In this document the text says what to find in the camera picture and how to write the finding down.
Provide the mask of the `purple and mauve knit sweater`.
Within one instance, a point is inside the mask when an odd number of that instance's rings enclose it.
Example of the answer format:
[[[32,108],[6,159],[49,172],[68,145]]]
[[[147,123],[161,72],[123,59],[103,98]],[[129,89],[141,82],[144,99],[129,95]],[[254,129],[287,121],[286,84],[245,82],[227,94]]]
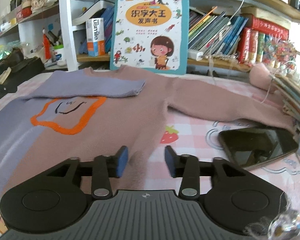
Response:
[[[0,111],[0,198],[65,159],[91,161],[121,146],[128,147],[129,161],[113,188],[142,188],[169,108],[203,120],[246,119],[293,130],[281,110],[204,81],[130,66],[103,73],[56,71]]]

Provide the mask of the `white green lidded tub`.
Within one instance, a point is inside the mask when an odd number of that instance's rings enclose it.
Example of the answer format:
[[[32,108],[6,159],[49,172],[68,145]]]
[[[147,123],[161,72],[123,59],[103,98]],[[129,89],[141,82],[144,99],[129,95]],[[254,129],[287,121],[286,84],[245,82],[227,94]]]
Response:
[[[64,52],[64,45],[56,45],[53,47],[53,52],[56,58],[56,63],[58,66],[66,66],[66,57]]]

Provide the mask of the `orange white usmile box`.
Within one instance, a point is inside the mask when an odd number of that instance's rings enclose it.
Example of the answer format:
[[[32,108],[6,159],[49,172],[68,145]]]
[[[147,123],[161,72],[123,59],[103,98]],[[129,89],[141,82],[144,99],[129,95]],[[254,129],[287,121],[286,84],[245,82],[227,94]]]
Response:
[[[103,18],[91,18],[86,21],[87,50],[90,57],[106,53]]]

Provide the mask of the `red boxed book set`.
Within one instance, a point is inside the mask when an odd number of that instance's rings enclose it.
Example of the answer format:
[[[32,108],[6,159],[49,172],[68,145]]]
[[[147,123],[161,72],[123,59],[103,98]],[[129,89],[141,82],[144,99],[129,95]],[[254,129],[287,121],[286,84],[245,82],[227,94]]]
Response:
[[[247,22],[239,36],[238,62],[241,64],[270,63],[271,60],[266,59],[267,52],[264,47],[266,42],[287,41],[289,28],[257,18],[253,14],[242,14],[241,16]]]

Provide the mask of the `teal children's picture book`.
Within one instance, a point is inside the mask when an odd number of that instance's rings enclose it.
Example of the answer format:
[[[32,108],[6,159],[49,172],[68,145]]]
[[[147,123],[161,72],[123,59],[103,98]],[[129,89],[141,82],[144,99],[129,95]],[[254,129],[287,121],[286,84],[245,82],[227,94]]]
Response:
[[[189,14],[189,0],[115,0],[110,69],[184,75]]]

